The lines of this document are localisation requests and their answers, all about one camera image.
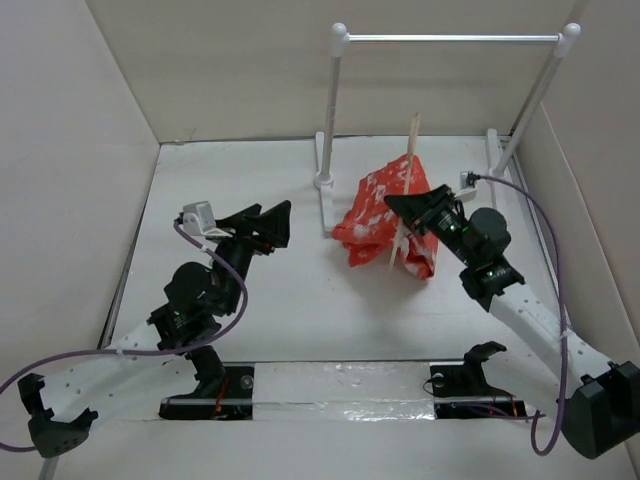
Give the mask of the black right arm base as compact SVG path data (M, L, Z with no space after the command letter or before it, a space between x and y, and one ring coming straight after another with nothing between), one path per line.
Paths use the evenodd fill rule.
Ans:
M422 389L434 399L436 418L528 421L524 402L490 386L485 378L483 364L505 351L505 346L490 341L473 346L461 360L431 363Z

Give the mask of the white clothes rack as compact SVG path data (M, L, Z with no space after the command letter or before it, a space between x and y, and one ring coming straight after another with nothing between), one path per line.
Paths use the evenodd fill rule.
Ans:
M580 34L581 26L575 22L566 24L561 32L555 34L354 34L349 32L344 24L334 24L331 31L331 62L324 127L315 134L317 172L313 184L319 192L323 233L330 235L336 224L331 161L341 63L349 45L402 43L551 45L553 51L550 60L541 69L540 78L532 87L523 105L522 114L516 122L506 147L499 147L496 130L489 129L486 133L487 158L491 174L502 177L562 61L568 56Z

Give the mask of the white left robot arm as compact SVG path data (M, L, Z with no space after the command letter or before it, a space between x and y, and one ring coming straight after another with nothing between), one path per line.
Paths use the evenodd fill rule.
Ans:
M254 256L287 247L291 203L270 209L253 204L216 219L209 202L182 208L174 230L209 256L209 264L179 266L163 291L166 301L113 345L77 352L81 363L40 375L34 366L19 374L20 400L29 415L31 450L48 459L78 447L92 427L107 419L109 407L132 398L135 376L165 360L192 364L192 398L222 396L228 374L212 344L230 332L248 306L246 277Z

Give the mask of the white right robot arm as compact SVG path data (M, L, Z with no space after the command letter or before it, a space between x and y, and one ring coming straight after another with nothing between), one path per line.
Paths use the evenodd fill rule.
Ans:
M562 311L546 308L507 261L511 241L504 216L483 207L466 215L451 189L442 185L421 194L388 195L385 204L413 234L433 234L464 265L460 274L468 296L509 327L543 363L535 375L520 374L507 349L497 343L466 353L474 359L462 381L483 394L498 380L506 390L555 419L554 437L563 436L583 457L595 459L639 432L639 369L618 364L592 348L566 322ZM495 365L480 352L496 355Z

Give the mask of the red white patterned trousers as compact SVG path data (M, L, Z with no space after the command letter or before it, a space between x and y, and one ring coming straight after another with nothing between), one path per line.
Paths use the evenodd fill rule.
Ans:
M332 230L331 236L347 250L350 267L367 265L380 256L396 252L395 260L409 274L427 281L436 273L439 242L431 234L403 233L395 242L398 216L386 205L387 195L428 193L431 187L418 156L404 155L367 174L358 183L351 208Z

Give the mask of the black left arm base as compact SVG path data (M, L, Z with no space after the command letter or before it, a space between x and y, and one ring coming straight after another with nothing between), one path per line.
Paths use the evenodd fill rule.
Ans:
M211 346L185 354L195 368L195 389L163 399L158 416L173 421L253 419L255 365L224 365Z

